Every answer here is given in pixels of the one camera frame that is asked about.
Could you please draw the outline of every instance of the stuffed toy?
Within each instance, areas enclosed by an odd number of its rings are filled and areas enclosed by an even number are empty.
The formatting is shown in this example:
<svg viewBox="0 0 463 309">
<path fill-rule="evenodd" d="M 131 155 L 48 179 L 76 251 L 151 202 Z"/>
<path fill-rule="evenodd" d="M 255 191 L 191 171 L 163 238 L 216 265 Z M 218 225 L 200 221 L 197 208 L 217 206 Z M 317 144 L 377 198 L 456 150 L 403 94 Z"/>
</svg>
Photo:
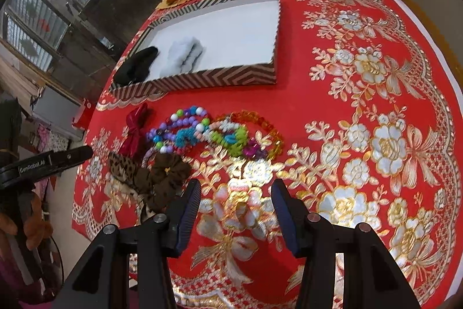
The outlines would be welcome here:
<svg viewBox="0 0 463 309">
<path fill-rule="evenodd" d="M 24 222 L 24 234 L 27 237 L 27 249 L 33 250 L 40 245 L 43 239 L 53 234 L 53 227 L 49 221 L 42 218 L 42 202 L 37 194 L 33 193 L 31 200 L 31 216 Z M 18 234 L 18 227 L 5 213 L 0 213 L 0 232 L 15 236 Z M 5 245 L 0 244 L 0 255 L 6 253 Z"/>
</svg>

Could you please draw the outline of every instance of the leopard print scrunchie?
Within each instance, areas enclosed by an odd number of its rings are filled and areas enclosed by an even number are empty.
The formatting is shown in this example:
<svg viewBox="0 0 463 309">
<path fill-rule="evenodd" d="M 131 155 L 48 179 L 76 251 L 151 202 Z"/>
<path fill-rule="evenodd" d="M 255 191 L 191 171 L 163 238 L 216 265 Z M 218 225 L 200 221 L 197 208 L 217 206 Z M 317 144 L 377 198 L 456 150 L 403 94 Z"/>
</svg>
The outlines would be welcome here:
<svg viewBox="0 0 463 309">
<path fill-rule="evenodd" d="M 158 153 L 154 165 L 139 167 L 128 157 L 110 152 L 109 168 L 114 178 L 135 190 L 151 211 L 161 212 L 190 176 L 191 166 L 177 154 Z"/>
</svg>

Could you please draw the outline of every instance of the table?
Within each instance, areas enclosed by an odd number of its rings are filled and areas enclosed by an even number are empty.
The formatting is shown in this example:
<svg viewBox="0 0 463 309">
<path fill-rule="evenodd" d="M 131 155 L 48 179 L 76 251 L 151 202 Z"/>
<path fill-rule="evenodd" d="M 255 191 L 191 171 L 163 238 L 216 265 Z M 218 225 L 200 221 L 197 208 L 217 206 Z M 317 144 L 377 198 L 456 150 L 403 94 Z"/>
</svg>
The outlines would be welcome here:
<svg viewBox="0 0 463 309">
<path fill-rule="evenodd" d="M 110 222 L 136 224 L 140 203 L 114 182 L 106 160 L 126 136 L 126 115 L 142 102 L 154 111 L 147 128 L 191 105 L 213 116 L 256 111 L 283 134 L 283 155 L 244 163 L 203 145 L 189 156 L 203 199 L 188 248 L 170 261 L 179 303 L 293 305 L 304 261 L 285 248 L 269 198 L 270 183 L 281 177 L 293 195 L 332 223 L 369 223 L 423 307 L 436 307 L 463 273 L 463 242 L 455 232 L 463 222 L 463 95 L 443 55 L 451 59 L 450 53 L 437 47 L 438 36 L 431 37 L 402 0 L 281 0 L 281 6 L 276 85 L 124 102 L 107 92 L 108 80 L 86 138 L 94 157 L 78 171 L 73 228 L 92 239 Z M 152 14 L 116 69 L 146 26 L 166 12 Z M 252 130 L 262 146 L 271 142 Z M 251 182 L 246 190 L 242 179 Z M 245 216 L 237 214 L 238 203 Z M 131 268 L 135 272 L 135 258 Z M 342 273 L 338 255 L 338 308 Z"/>
</svg>

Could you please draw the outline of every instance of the white surface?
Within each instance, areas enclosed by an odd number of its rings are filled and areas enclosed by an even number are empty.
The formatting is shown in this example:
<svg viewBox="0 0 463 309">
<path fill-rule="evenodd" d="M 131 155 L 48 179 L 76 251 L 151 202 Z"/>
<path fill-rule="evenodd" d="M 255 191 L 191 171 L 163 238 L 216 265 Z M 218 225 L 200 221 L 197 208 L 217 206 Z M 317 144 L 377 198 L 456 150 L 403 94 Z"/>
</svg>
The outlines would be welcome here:
<svg viewBox="0 0 463 309">
<path fill-rule="evenodd" d="M 203 53 L 196 60 L 193 71 L 221 67 L 270 63 L 278 30 L 278 0 L 262 0 L 242 4 L 226 3 L 226 8 L 204 13 L 194 11 L 182 20 L 156 27 L 147 37 L 147 46 L 156 46 L 158 57 L 150 67 L 146 81 L 158 79 L 167 62 L 168 51 L 175 41 L 196 37 Z"/>
<path fill-rule="evenodd" d="M 74 141 L 82 140 L 83 131 L 72 127 L 72 118 L 77 115 L 79 105 L 74 104 L 50 87 L 45 87 L 42 96 L 34 105 L 32 116 L 52 131 Z"/>
<path fill-rule="evenodd" d="M 460 87 L 458 86 L 458 82 L 455 79 L 455 77 L 452 74 L 452 71 L 450 70 L 447 61 L 445 60 L 444 55 L 442 54 L 441 50 L 438 48 L 434 40 L 432 39 L 431 35 L 428 33 L 426 28 L 424 27 L 423 24 L 421 24 L 421 21 L 415 16 L 413 11 L 408 8 L 408 6 L 402 2 L 402 0 L 394 0 L 400 8 L 402 8 L 408 17 L 415 23 L 415 25 L 418 27 L 420 32 L 423 34 L 423 36 L 428 40 L 429 44 L 432 47 L 432 50 L 437 55 L 437 58 L 439 59 L 439 62 L 442 66 L 442 68 L 445 71 L 445 74 L 447 75 L 450 84 L 452 85 L 453 91 L 455 92 L 455 96 L 457 96 L 457 101 L 458 105 L 460 107 L 460 114 L 463 115 L 463 93 Z M 460 264 L 458 265 L 457 272 L 455 273 L 455 276 L 453 277 L 452 284 L 450 285 L 449 292 L 447 293 L 446 299 L 448 299 L 450 296 L 455 294 L 457 292 L 458 286 L 460 285 L 460 282 L 463 278 L 463 255 L 461 256 L 460 259 Z"/>
<path fill-rule="evenodd" d="M 71 145 L 71 148 L 82 145 L 83 142 L 76 142 Z M 89 240 L 71 228 L 77 169 L 78 167 L 65 170 L 61 177 L 56 180 L 55 191 L 52 190 L 51 185 L 48 185 L 47 190 L 53 238 L 58 244 L 63 258 L 64 277 L 69 275 L 85 249 L 90 245 Z"/>
</svg>

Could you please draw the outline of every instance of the white flower pattern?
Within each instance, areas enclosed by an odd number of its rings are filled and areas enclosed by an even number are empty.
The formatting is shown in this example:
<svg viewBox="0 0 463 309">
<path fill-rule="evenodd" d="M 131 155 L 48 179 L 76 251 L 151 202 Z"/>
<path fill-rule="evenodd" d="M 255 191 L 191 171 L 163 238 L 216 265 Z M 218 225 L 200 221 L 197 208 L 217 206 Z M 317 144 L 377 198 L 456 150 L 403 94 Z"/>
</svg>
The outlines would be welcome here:
<svg viewBox="0 0 463 309">
<path fill-rule="evenodd" d="M 347 142 L 356 152 L 365 152 L 370 140 L 370 132 L 365 125 L 354 124 L 346 131 Z"/>
<path fill-rule="evenodd" d="M 397 228 L 407 218 L 407 201 L 403 198 L 395 198 L 387 210 L 387 221 L 390 226 Z"/>
<path fill-rule="evenodd" d="M 350 65 L 354 60 L 354 55 L 346 49 L 340 49 L 334 53 L 334 58 L 343 65 Z"/>
<path fill-rule="evenodd" d="M 376 170 L 383 177 L 395 176 L 403 168 L 407 157 L 407 142 L 402 137 L 402 130 L 388 120 L 387 116 L 378 118 L 380 126 L 374 129 L 374 137 L 370 142 L 371 158 L 376 163 Z"/>
<path fill-rule="evenodd" d="M 333 193 L 323 193 L 317 212 L 335 225 L 355 228 L 358 223 L 368 223 L 374 230 L 381 228 L 378 203 L 368 202 L 365 193 L 358 193 L 353 186 L 338 186 Z"/>
<path fill-rule="evenodd" d="M 361 189 L 370 178 L 370 168 L 365 161 L 356 158 L 344 165 L 343 180 L 346 184 Z"/>
<path fill-rule="evenodd" d="M 359 17 L 360 15 L 357 12 L 348 14 L 346 11 L 341 11 L 337 17 L 337 23 L 345 30 L 357 32 L 363 27 L 363 23 Z"/>
<path fill-rule="evenodd" d="M 355 69 L 362 80 L 370 84 L 381 84 L 386 80 L 386 68 L 380 62 L 381 52 L 361 53 L 355 56 Z"/>
<path fill-rule="evenodd" d="M 434 208 L 436 211 L 442 210 L 447 204 L 447 195 L 444 188 L 440 188 L 434 195 Z"/>
</svg>

